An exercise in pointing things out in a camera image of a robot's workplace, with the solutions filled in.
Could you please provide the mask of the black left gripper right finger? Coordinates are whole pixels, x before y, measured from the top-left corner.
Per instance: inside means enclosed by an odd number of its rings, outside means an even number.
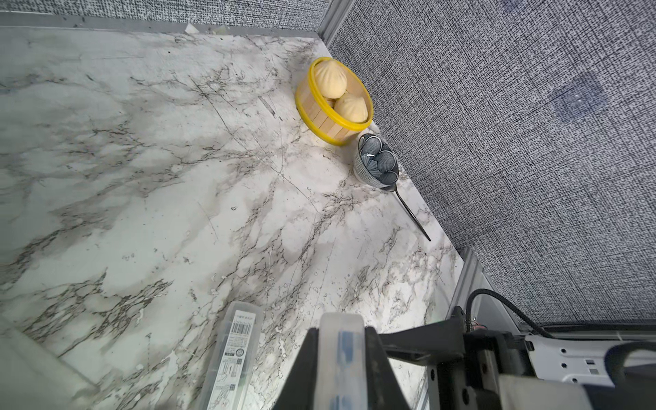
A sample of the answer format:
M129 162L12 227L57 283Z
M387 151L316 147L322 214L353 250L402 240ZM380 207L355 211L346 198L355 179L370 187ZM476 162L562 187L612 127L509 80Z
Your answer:
M367 408L370 410L410 410L381 339L372 326L365 328L365 357Z

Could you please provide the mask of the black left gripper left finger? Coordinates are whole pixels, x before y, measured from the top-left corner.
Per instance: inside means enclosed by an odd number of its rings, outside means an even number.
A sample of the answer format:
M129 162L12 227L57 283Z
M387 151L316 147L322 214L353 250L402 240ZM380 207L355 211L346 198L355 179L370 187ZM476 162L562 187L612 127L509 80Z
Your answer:
M319 355L319 329L311 328L298 351L273 410L313 408Z

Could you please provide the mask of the compass case red label front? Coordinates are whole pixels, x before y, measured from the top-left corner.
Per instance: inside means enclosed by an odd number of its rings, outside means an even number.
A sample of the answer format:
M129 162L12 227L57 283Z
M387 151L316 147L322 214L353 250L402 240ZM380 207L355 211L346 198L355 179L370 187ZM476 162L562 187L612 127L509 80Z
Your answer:
M358 314L322 315L314 409L368 408L365 339Z

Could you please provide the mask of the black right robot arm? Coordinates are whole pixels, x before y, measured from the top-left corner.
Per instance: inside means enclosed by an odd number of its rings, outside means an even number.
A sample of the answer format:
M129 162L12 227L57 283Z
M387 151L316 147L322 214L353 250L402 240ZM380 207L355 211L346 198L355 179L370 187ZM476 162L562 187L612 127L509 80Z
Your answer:
M653 409L655 343L558 339L442 322L381 335L425 368L424 409Z

